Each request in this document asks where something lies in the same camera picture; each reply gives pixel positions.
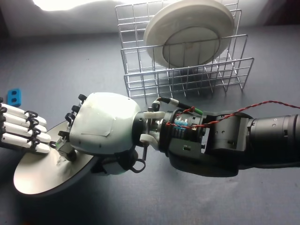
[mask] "green wire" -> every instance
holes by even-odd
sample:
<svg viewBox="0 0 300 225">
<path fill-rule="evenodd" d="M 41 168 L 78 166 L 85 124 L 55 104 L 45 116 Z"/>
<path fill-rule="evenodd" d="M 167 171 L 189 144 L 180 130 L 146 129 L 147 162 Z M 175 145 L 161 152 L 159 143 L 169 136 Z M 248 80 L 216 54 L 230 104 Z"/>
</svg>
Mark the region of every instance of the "green wire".
<svg viewBox="0 0 300 225">
<path fill-rule="evenodd" d="M 197 114 L 199 114 L 199 115 L 202 115 L 202 114 L 203 114 L 203 112 L 202 112 L 200 109 L 197 109 L 197 108 L 195 108 L 195 113 L 197 113 Z"/>
</svg>

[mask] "round plate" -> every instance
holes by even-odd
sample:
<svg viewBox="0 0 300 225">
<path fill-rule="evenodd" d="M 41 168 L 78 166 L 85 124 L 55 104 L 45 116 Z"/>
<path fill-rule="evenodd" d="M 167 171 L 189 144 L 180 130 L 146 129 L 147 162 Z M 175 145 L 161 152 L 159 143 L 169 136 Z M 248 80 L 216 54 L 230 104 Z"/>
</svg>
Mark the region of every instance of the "round plate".
<svg viewBox="0 0 300 225">
<path fill-rule="evenodd" d="M 150 20 L 144 41 L 147 46 L 165 45 L 147 48 L 147 52 L 166 68 L 197 66 L 218 57 L 230 42 L 230 38 L 221 38 L 231 36 L 233 30 L 233 16 L 221 3 L 182 0 L 161 9 Z"/>
<path fill-rule="evenodd" d="M 67 124 L 65 121 L 47 132 L 51 141 L 58 141 L 58 132 L 65 131 Z M 51 149 L 47 155 L 26 153 L 15 170 L 15 188 L 27 195 L 52 195 L 87 174 L 97 159 L 77 152 L 76 161 L 69 162 L 55 149 Z"/>
</svg>

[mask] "blue plastic block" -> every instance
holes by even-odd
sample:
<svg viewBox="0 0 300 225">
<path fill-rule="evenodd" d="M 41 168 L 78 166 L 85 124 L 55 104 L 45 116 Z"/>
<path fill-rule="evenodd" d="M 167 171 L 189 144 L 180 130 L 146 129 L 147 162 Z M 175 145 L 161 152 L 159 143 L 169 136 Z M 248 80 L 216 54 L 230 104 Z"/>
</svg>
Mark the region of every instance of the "blue plastic block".
<svg viewBox="0 0 300 225">
<path fill-rule="evenodd" d="M 7 92 L 7 104 L 14 107 L 19 107 L 22 104 L 22 94 L 20 89 L 16 88 Z"/>
</svg>

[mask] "gray table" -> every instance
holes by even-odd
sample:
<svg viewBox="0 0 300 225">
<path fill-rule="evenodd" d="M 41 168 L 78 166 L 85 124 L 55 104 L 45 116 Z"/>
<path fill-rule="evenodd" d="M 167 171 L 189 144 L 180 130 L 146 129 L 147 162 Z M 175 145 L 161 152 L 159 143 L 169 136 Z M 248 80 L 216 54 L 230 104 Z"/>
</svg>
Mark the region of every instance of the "gray table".
<svg viewBox="0 0 300 225">
<path fill-rule="evenodd" d="M 263 100 L 300 105 L 300 26 L 240 33 L 249 34 L 245 57 L 255 58 L 244 92 L 230 88 L 226 95 L 221 90 L 213 96 L 178 97 L 207 111 L 234 110 Z M 80 93 L 126 95 L 118 42 L 117 34 L 1 42 L 0 96 L 21 88 L 22 109 L 38 112 L 51 128 L 63 121 Z M 45 89 L 45 83 L 52 88 Z M 143 98 L 135 100 L 146 109 Z M 266 117 L 300 111 L 270 104 L 248 113 Z M 281 225 L 298 224 L 300 219 L 297 168 L 249 169 L 233 178 L 207 178 L 177 171 L 164 154 L 151 150 L 140 174 L 87 175 L 61 193 L 34 198 L 14 189 L 20 157 L 18 152 L 0 150 L 0 224 Z"/>
</svg>

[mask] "metal wire rack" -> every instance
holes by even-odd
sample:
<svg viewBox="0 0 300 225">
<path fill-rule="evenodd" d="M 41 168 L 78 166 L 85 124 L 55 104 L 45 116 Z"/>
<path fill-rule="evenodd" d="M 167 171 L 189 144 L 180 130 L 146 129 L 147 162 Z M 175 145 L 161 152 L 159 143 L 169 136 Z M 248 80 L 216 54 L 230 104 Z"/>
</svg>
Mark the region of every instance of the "metal wire rack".
<svg viewBox="0 0 300 225">
<path fill-rule="evenodd" d="M 210 63 L 193 67 L 185 65 L 184 54 L 182 67 L 175 69 L 159 65 L 148 54 L 148 51 L 154 52 L 157 48 L 165 48 L 169 58 L 174 44 L 146 46 L 143 41 L 144 31 L 151 18 L 172 2 L 174 1 L 160 0 L 120 5 L 115 8 L 122 46 L 124 82 L 128 96 L 130 98 L 141 96 L 146 98 L 148 95 L 173 97 L 175 92 L 183 92 L 186 96 L 192 90 L 201 95 L 203 89 L 209 89 L 213 93 L 216 87 L 223 86 L 227 91 L 230 86 L 236 84 L 244 89 L 254 59 L 243 58 L 248 36 L 237 35 L 241 18 L 241 10 L 238 9 L 239 0 L 220 0 L 231 11 L 235 22 L 234 35 L 219 39 L 220 42 L 229 42 L 225 51 L 217 58 L 213 58 Z M 201 47 L 211 41 L 214 40 L 175 45 L 181 45 L 185 49 L 188 44 Z"/>
</svg>

